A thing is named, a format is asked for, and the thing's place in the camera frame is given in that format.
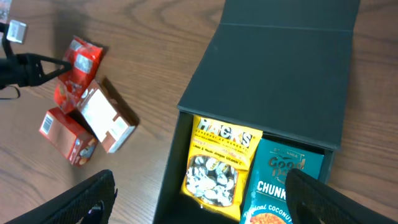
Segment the red snack pouch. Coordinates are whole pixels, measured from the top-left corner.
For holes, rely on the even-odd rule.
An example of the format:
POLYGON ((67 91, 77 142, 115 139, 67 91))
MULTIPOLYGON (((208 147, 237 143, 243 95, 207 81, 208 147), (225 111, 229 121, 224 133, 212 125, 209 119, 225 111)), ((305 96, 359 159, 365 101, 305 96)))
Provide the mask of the red snack pouch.
POLYGON ((73 111, 93 81, 103 56, 103 48, 74 36, 65 52, 72 69, 58 77, 53 99, 64 113, 73 111))

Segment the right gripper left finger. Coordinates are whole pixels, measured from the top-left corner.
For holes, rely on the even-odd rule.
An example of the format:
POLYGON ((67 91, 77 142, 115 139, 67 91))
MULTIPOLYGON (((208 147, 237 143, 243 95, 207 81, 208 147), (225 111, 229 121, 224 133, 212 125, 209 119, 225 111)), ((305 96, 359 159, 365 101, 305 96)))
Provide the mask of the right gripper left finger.
POLYGON ((105 169, 9 223, 107 224, 117 194, 113 173, 105 169))

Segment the teal cookie box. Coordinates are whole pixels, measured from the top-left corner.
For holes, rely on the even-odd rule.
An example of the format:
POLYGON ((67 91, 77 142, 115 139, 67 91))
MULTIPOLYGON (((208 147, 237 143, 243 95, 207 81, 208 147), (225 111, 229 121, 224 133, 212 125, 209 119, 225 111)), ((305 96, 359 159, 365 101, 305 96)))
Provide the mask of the teal cookie box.
POLYGON ((241 216, 242 224, 292 224, 286 204, 285 180, 296 168, 317 179, 323 155, 261 139, 241 216))

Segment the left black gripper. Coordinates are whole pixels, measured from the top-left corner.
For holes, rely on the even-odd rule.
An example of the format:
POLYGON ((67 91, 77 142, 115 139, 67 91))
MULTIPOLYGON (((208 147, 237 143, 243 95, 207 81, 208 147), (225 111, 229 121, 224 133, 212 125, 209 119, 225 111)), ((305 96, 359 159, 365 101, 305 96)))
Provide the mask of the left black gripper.
POLYGON ((72 69, 70 62, 38 54, 17 54, 1 59, 1 89, 8 85, 39 86, 72 69), (42 62, 59 65, 58 69, 45 73, 42 62))

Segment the yellow candy pouch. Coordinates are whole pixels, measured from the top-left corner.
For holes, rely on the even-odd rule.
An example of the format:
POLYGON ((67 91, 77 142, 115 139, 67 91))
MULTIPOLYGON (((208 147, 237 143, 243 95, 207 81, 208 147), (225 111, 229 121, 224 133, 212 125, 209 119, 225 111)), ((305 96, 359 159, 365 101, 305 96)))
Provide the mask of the yellow candy pouch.
POLYGON ((240 206, 262 131, 195 115, 181 193, 201 208, 241 219, 240 206))

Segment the black gift box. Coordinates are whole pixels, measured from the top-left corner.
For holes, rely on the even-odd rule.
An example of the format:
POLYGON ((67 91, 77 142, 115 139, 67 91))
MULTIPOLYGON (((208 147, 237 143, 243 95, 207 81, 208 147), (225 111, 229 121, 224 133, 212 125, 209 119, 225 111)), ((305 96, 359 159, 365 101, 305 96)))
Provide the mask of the black gift box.
POLYGON ((226 1, 179 103, 155 223, 229 223, 180 193, 193 117, 318 149, 327 183, 341 147, 358 0, 226 1))

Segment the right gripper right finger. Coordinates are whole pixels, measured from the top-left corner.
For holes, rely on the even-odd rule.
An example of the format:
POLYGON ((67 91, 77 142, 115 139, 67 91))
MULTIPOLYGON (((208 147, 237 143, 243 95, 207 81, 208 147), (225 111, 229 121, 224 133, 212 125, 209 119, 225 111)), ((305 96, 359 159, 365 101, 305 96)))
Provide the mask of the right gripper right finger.
POLYGON ((397 224, 298 169, 288 172, 285 189, 294 224, 397 224))

